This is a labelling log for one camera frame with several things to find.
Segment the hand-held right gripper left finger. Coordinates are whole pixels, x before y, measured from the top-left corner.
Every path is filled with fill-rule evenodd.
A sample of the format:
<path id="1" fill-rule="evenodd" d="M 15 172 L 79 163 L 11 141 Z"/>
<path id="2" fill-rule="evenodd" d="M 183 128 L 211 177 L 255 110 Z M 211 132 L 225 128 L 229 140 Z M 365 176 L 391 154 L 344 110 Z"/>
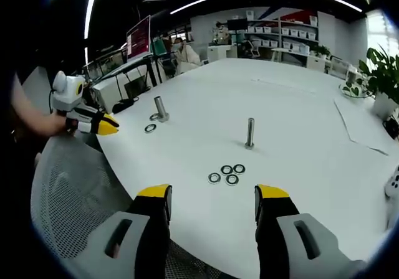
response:
<path id="1" fill-rule="evenodd" d="M 126 212 L 98 221 L 69 217 L 80 249 L 67 263 L 71 278 L 164 278 L 170 242 L 170 184 L 141 190 Z"/>

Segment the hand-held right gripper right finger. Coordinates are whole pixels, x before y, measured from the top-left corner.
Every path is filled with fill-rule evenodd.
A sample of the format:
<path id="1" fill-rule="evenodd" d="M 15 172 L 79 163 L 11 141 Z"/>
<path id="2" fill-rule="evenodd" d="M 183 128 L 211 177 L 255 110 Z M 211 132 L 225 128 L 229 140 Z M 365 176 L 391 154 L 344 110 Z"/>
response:
<path id="1" fill-rule="evenodd" d="M 349 259 L 337 237 L 308 213 L 301 214 L 289 194 L 258 184 L 255 239 L 260 278 L 356 278 L 366 263 Z"/>

